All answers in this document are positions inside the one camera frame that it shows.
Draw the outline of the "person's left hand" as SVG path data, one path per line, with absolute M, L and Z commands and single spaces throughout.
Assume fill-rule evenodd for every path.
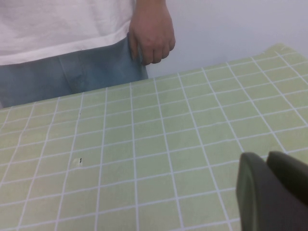
M 129 25 L 132 59 L 142 55 L 143 65 L 156 64 L 169 56 L 176 39 L 164 0 L 138 0 Z

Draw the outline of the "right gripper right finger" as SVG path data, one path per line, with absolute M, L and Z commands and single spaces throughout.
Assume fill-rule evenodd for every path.
M 308 165 L 278 151 L 269 152 L 266 163 L 279 182 L 306 205 L 308 203 Z

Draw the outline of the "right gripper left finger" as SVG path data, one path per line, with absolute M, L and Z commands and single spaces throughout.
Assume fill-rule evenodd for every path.
M 308 229 L 308 204 L 293 196 L 255 153 L 241 154 L 236 197 L 243 231 Z

